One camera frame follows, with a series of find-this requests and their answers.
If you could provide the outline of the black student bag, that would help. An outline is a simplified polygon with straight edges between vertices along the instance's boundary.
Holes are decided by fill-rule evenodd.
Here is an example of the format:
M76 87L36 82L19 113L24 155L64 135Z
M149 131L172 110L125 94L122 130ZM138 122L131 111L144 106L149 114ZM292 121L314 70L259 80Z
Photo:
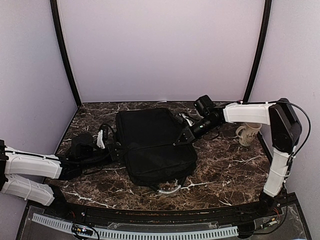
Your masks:
M161 195L177 193L196 169L191 143L176 143L182 125L167 108L120 111L116 139L130 180Z

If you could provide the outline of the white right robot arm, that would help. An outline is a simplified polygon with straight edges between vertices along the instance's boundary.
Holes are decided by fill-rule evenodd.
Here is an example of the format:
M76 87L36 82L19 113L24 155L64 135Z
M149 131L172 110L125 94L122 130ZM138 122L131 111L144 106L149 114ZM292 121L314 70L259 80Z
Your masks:
M236 101L217 106L208 95L193 103L201 120L187 124L173 143L175 146L195 142L213 128L225 123L260 124L270 127L273 147L269 174L255 205L255 213L266 217L275 208L275 200L285 186L297 153L302 124L295 112L297 105L286 98L270 102Z

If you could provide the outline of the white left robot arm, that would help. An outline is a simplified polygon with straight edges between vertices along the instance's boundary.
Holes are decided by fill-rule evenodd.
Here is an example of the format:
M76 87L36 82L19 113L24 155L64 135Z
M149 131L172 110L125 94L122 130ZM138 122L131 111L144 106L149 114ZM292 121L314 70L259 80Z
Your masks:
M60 218L67 218L71 213L70 206L65 203L64 195L59 187L34 182L25 176L40 176L59 181L69 181L89 170L100 168L115 162L118 147L89 143L82 144L80 156L41 155L16 150L0 141L0 192L14 195L50 206Z

